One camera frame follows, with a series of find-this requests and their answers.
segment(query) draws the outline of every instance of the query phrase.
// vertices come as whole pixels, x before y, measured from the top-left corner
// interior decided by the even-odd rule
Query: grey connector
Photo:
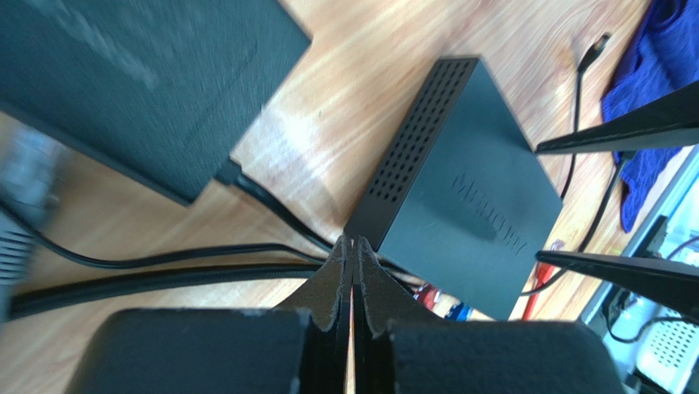
[[[0,159],[0,199],[32,226],[46,224],[56,206],[59,174],[68,150],[46,135],[20,128]],[[5,321],[12,288],[27,274],[34,239],[0,213],[0,323]]]

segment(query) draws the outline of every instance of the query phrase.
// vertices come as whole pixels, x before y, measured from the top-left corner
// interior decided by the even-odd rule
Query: cable plug
[[[588,50],[585,52],[585,56],[582,57],[580,64],[578,65],[578,74],[582,74],[587,71],[592,63],[597,60],[597,58],[604,52],[607,43],[611,38],[610,33],[604,33],[600,39],[598,39]]]
[[[0,160],[0,324],[7,315],[12,288],[27,275],[35,238],[13,220],[41,227],[56,208],[68,149],[30,128],[20,128]]]

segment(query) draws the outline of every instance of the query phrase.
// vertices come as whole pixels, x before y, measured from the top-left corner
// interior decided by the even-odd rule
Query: ventilation holes
[[[674,311],[666,315],[678,317]],[[699,330],[686,323],[661,323],[651,339],[651,349],[659,364],[667,368],[679,368],[683,358],[688,356],[689,345]]]
[[[458,59],[442,60],[435,65],[391,145],[388,160],[383,162],[369,188],[369,195],[391,203],[402,199],[429,152],[437,125],[460,93],[457,87],[464,81],[470,65],[470,61]]]

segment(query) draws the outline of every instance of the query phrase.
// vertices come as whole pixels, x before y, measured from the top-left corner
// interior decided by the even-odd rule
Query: wooden table
[[[309,226],[335,240],[427,72],[441,56],[480,54],[532,145],[571,131],[578,60],[614,34],[585,78],[582,124],[601,121],[599,99],[648,0],[287,0],[313,45],[232,156]],[[0,123],[6,135],[13,122]],[[683,157],[674,160],[667,175]],[[568,157],[542,157],[560,189]],[[578,157],[578,170],[548,245],[574,249],[612,171],[609,154]],[[654,189],[652,203],[669,179]],[[589,248],[619,253],[629,235],[614,195]],[[281,242],[318,253],[260,204],[211,184],[191,208],[79,154],[49,236],[90,256],[123,259],[204,245]],[[183,265],[293,261],[287,255]],[[112,275],[38,252],[20,291]],[[94,330],[119,309],[270,307],[301,281],[241,282],[157,291],[59,309],[9,323],[0,336],[0,391],[62,392]],[[598,281],[568,274],[542,295],[536,318],[574,319]],[[523,302],[513,313],[522,313]]]

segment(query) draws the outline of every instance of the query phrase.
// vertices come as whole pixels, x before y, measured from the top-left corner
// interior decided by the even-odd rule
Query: black cable
[[[576,78],[575,83],[575,107],[573,110],[573,134],[577,133],[580,129],[580,103],[583,96],[583,74],[584,72],[578,72],[578,78]],[[568,195],[568,189],[570,189],[570,184],[573,183],[573,174],[575,173],[575,161],[577,159],[577,154],[573,153],[570,156],[570,169],[568,170],[568,178],[565,180],[565,185],[563,185],[563,191],[560,192],[560,199],[565,199]]]
[[[552,277],[550,277],[549,280],[546,281],[546,283],[544,283],[543,285],[537,287],[536,289],[531,289],[530,291],[524,291],[524,292],[523,292],[522,294],[520,294],[519,296],[520,296],[520,297],[529,297],[529,296],[533,296],[533,295],[535,295],[535,294],[541,293],[542,291],[544,291],[544,290],[548,289],[549,287],[553,286],[554,283],[556,283],[556,281],[558,281],[559,279],[561,279],[561,277],[563,277],[563,276],[565,275],[566,272],[568,272],[567,269],[561,269],[561,270],[559,270],[559,271],[558,271],[557,273],[555,273]]]
[[[319,268],[316,264],[223,265],[106,277],[16,295],[12,297],[8,319],[24,318],[52,309],[146,291],[223,282],[309,278]]]
[[[607,205],[609,205],[610,199],[612,194],[614,193],[614,189],[616,186],[619,184],[619,180],[621,179],[621,172],[624,170],[628,162],[633,158],[634,152],[624,152],[622,154],[621,161],[619,162],[619,165],[617,166],[616,170],[614,171],[614,175],[612,176],[612,180],[610,184],[607,186],[607,190],[605,191],[605,195],[602,197],[602,201],[600,202],[600,207],[597,209],[597,213],[595,214],[595,217],[592,219],[592,224],[590,225],[590,228],[587,230],[587,234],[585,235],[585,238],[582,240],[580,243],[580,246],[578,247],[578,252],[582,253],[587,249],[587,247],[590,245],[590,241],[592,241],[592,237],[595,235],[597,232],[597,228],[600,226],[600,222],[602,221],[602,218],[605,216],[605,210],[607,208]],[[548,289],[549,287],[553,286],[556,281],[561,279],[566,273],[568,272],[568,269],[562,268],[559,270],[554,276],[552,276],[546,283],[542,284],[541,286],[537,287],[536,289],[532,289],[530,291],[525,291],[523,292],[520,296],[527,297],[527,296],[533,296],[535,294],[541,293],[542,291]]]
[[[332,249],[332,244],[330,242],[325,241],[315,231],[311,230],[308,226],[301,222],[300,219],[298,219],[284,204],[281,203],[281,201],[276,199],[276,197],[262,185],[248,178],[243,173],[243,169],[238,163],[228,160],[228,162],[216,175],[216,179],[223,185],[235,186],[250,197],[256,199],[262,205],[267,207],[267,209],[276,214],[286,224],[288,224],[289,227],[296,230],[296,232],[307,240],[313,242],[313,244],[317,247],[325,251],[330,251]]]
[[[698,241],[699,241],[699,236],[695,236],[695,237],[693,237],[693,238],[690,238],[689,241],[683,242],[680,246],[678,246],[677,248],[675,248],[675,250],[673,250],[672,252],[670,252],[670,254],[668,254],[668,257],[666,257],[665,259],[666,259],[666,260],[671,260],[674,256],[677,255],[677,253],[679,253],[680,251],[682,251],[682,249],[684,249],[684,248],[686,248],[686,247],[690,246],[691,244],[693,244],[693,243],[695,243],[695,242],[698,242]]]
[[[597,58],[605,50],[607,42],[609,42],[611,34],[604,33],[582,56],[577,69],[577,77],[575,80],[575,106],[573,107],[573,134],[580,130],[580,110],[583,101],[583,76],[585,71],[597,60]],[[565,199],[570,189],[570,184],[573,182],[573,174],[575,173],[575,161],[577,155],[573,153],[570,157],[570,169],[568,170],[568,178],[565,180],[563,191],[560,192],[560,199]]]
[[[652,319],[648,320],[647,322],[645,322],[641,326],[641,328],[638,330],[638,334],[636,334],[635,337],[633,337],[633,338],[621,338],[612,332],[609,313],[605,314],[605,320],[607,323],[607,331],[609,332],[610,337],[612,337],[612,339],[614,339],[617,342],[626,343],[626,344],[639,341],[643,337],[643,334],[649,328],[651,328],[654,324],[657,324],[657,323],[687,323],[687,324],[694,324],[695,326],[699,326],[699,323],[692,321],[692,319],[690,319],[688,317],[678,317],[677,318],[677,317],[663,316],[663,317],[659,317],[659,318],[652,318]]]
[[[578,65],[577,69],[577,77],[575,80],[575,104],[573,107],[573,134],[577,133],[580,130],[580,110],[582,107],[582,101],[583,101],[583,76],[585,75],[585,71],[587,71],[588,68],[592,65],[595,60],[602,54],[602,52],[605,50],[605,47],[607,45],[607,42],[609,42],[611,38],[611,34],[609,33],[604,33],[588,50],[585,52],[585,55],[582,56],[582,60],[580,61],[580,64]],[[565,180],[565,184],[563,185],[563,191],[560,192],[560,199],[565,199],[565,196],[568,195],[568,190],[570,189],[570,185],[573,182],[573,174],[575,173],[575,162],[577,160],[577,155],[573,153],[570,157],[570,169],[568,170],[568,177]],[[625,161],[622,161],[619,166],[617,167],[617,173],[618,176],[621,176],[621,170],[623,167],[626,165]],[[612,179],[612,182],[610,183],[610,186],[607,188],[607,191],[605,193],[605,197],[602,199],[602,203],[600,204],[600,207],[597,209],[597,215],[592,221],[592,225],[590,226],[590,229],[587,231],[587,234],[585,235],[585,239],[582,241],[582,244],[580,244],[580,247],[578,247],[578,252],[583,252],[587,246],[590,243],[590,240],[592,239],[592,236],[595,235],[595,232],[597,231],[597,227],[600,224],[600,220],[602,219],[602,216],[604,216],[605,209],[607,204],[609,203],[609,198],[611,197],[612,192],[614,191],[614,188],[616,187],[616,184],[619,182],[617,174],[614,175],[614,178]],[[556,281],[561,279],[565,273],[568,272],[567,269],[561,269],[558,271],[554,276],[552,276],[546,283],[540,285],[539,287],[532,289],[530,291],[525,291],[523,292],[520,296],[522,297],[527,297],[527,296],[533,296],[535,294],[541,293],[542,291],[548,289],[549,287],[553,286]]]
[[[189,259],[203,259],[211,257],[220,256],[230,256],[233,254],[250,254],[250,253],[261,253],[261,252],[286,252],[302,259],[307,259],[308,261],[314,263],[324,263],[325,259],[320,259],[318,257],[305,254],[296,249],[290,248],[289,246],[282,244],[250,244],[250,245],[227,245],[227,246],[212,246],[207,248],[197,248],[190,250],[180,250],[165,254],[156,254],[153,256],[138,258],[138,259],[123,259],[123,260],[106,260],[106,259],[95,259],[92,257],[84,256],[82,254],[77,254],[55,242],[49,240],[44,234],[34,228],[25,219],[19,216],[11,207],[9,207],[5,201],[0,199],[0,212],[4,213],[10,220],[12,220],[17,226],[24,230],[27,234],[31,235],[36,239],[37,243],[51,250],[53,253],[58,254],[64,259],[69,259],[78,264],[82,264],[91,268],[103,268],[103,269],[132,269],[132,268],[143,268],[152,267],[154,265],[174,263],[175,261],[189,260]]]

